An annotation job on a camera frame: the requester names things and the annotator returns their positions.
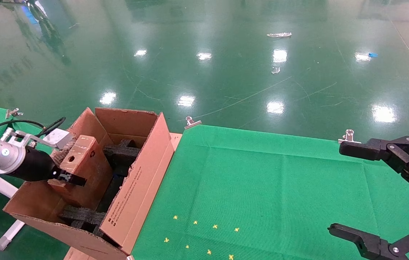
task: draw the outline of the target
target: black cable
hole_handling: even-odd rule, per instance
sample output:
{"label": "black cable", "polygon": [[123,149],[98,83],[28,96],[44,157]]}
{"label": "black cable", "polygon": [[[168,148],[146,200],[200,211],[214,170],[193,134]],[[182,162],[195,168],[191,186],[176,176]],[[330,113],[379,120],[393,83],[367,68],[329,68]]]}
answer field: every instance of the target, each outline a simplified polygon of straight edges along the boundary
{"label": "black cable", "polygon": [[40,123],[38,123],[38,122],[31,121],[31,120],[10,120],[10,121],[6,121],[6,122],[0,123],[0,126],[2,126],[2,125],[8,125],[8,124],[10,124],[10,123],[30,123],[30,124],[32,124],[32,125],[37,125],[37,126],[39,126],[40,128],[45,128],[44,125],[42,125],[42,124],[40,124]]}
{"label": "black cable", "polygon": [[62,117],[61,119],[55,121],[54,123],[51,123],[48,127],[44,128],[40,133],[38,133],[36,137],[40,138],[42,135],[48,135],[53,130],[57,129],[65,120],[66,117]]}

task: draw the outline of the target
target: metal binder clip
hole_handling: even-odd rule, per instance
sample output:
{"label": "metal binder clip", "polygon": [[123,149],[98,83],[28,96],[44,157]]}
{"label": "metal binder clip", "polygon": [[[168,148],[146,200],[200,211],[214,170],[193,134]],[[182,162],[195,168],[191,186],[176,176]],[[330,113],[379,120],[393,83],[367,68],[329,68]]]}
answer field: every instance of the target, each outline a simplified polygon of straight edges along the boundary
{"label": "metal binder clip", "polygon": [[346,134],[343,135],[343,139],[338,139],[338,143],[342,142],[352,142],[352,143],[361,143],[354,141],[354,130],[348,129],[346,130]]}
{"label": "metal binder clip", "polygon": [[185,117],[185,120],[187,120],[187,125],[186,125],[185,129],[188,129],[188,128],[191,128],[191,127],[193,127],[195,125],[201,124],[201,120],[195,122],[190,116]]}
{"label": "metal binder clip", "polygon": [[18,117],[22,116],[23,113],[18,112],[18,108],[15,108],[14,110],[7,109],[7,112],[5,114],[5,119],[8,119],[9,117]]}

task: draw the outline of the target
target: green epoxy floor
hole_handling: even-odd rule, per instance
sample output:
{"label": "green epoxy floor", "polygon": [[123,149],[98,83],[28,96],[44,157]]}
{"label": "green epoxy floor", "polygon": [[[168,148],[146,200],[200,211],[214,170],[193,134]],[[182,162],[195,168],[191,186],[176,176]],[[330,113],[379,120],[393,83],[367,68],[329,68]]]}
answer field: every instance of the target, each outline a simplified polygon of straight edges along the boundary
{"label": "green epoxy floor", "polygon": [[[266,36],[278,32],[293,36]],[[409,1],[0,5],[0,107],[66,126],[85,107],[118,107],[164,112],[172,132],[190,115],[332,140],[347,128],[362,141],[409,135]],[[67,248],[25,227],[0,259],[59,260]]]}

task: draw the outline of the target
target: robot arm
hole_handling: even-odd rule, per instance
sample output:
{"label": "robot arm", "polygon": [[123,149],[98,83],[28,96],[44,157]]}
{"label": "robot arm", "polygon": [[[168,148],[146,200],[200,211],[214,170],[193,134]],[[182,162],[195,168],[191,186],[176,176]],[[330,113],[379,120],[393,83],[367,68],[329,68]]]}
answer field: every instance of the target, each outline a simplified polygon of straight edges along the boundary
{"label": "robot arm", "polygon": [[69,132],[61,129],[54,129],[41,139],[7,128],[0,139],[0,174],[7,174],[25,181],[60,179],[84,186],[86,179],[60,169],[47,153],[36,150],[33,145],[28,145],[29,142],[37,142],[53,148],[62,148],[71,138]]}
{"label": "robot arm", "polygon": [[[371,161],[384,161],[409,183],[409,136],[395,140],[370,139],[367,143],[342,142],[342,155]],[[379,236],[353,229],[341,224],[332,224],[328,230],[331,235],[353,242],[360,255],[371,260],[408,260],[409,235],[394,243]]]}

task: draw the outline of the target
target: metal screw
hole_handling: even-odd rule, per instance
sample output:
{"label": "metal screw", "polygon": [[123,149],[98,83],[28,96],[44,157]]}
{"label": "metal screw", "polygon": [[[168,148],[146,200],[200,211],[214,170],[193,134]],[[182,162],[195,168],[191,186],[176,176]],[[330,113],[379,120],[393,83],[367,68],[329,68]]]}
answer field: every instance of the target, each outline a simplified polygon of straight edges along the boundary
{"label": "metal screw", "polygon": [[36,148],[36,145],[38,145],[38,143],[36,141],[32,141],[32,142],[30,142],[30,144],[28,146],[32,147],[32,148]]}
{"label": "metal screw", "polygon": [[7,148],[4,148],[1,152],[3,156],[8,156],[10,154],[10,151]]}

